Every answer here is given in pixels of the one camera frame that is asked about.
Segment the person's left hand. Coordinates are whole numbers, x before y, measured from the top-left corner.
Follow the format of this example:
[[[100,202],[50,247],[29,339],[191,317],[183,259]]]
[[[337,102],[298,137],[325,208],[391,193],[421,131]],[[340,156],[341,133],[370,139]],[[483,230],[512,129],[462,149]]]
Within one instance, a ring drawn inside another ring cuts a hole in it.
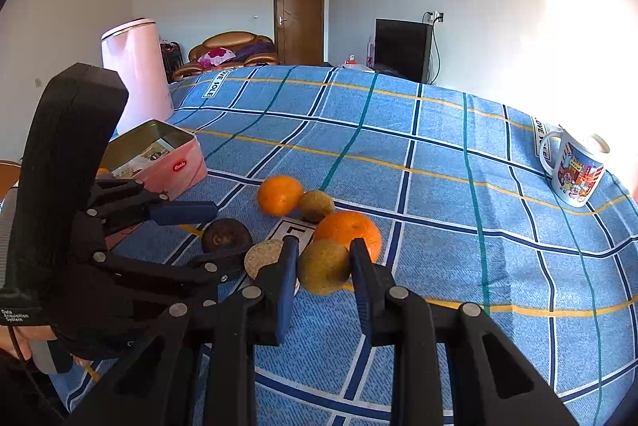
[[[31,341],[53,341],[53,339],[56,339],[54,332],[47,325],[40,325],[40,327],[14,327],[13,331],[16,344],[20,347],[25,360],[29,360],[32,357]],[[18,357],[9,328],[4,325],[1,327],[1,349],[13,357]]]

